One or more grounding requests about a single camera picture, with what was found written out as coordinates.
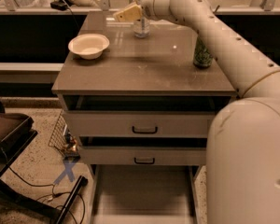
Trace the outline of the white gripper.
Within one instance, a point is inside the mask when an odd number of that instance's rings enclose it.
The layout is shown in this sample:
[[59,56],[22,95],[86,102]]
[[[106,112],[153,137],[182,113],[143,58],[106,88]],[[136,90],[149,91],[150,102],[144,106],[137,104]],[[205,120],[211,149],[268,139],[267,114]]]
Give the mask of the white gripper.
[[142,11],[149,20],[171,21],[174,17],[170,11],[170,0],[141,0],[139,6],[132,2],[128,6],[113,14],[115,21],[127,22],[137,21],[142,18]]

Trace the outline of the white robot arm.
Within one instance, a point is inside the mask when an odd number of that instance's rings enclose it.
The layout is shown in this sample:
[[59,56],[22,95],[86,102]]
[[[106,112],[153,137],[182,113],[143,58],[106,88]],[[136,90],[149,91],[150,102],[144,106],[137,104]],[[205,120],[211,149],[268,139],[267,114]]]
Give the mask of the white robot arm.
[[209,130],[207,223],[280,224],[280,66],[217,18],[205,0],[140,0],[114,17],[193,29],[239,96]]

